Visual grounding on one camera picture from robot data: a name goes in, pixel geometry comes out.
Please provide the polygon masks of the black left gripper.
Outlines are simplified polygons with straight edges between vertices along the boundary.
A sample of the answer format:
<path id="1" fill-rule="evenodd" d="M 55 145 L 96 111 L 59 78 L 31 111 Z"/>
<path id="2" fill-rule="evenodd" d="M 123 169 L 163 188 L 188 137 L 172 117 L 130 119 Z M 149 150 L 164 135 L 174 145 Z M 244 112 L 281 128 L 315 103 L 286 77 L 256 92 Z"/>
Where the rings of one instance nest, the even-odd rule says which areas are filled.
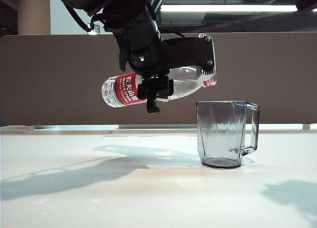
<path id="1" fill-rule="evenodd" d="M 147 99 L 147 112 L 159 113 L 157 98 L 167 99 L 173 94 L 173 80 L 169 79 L 170 70 L 165 66 L 167 46 L 161 37 L 149 42 L 137 38 L 123 38 L 123 69 L 129 64 L 141 77 L 136 84 L 137 96 Z"/>

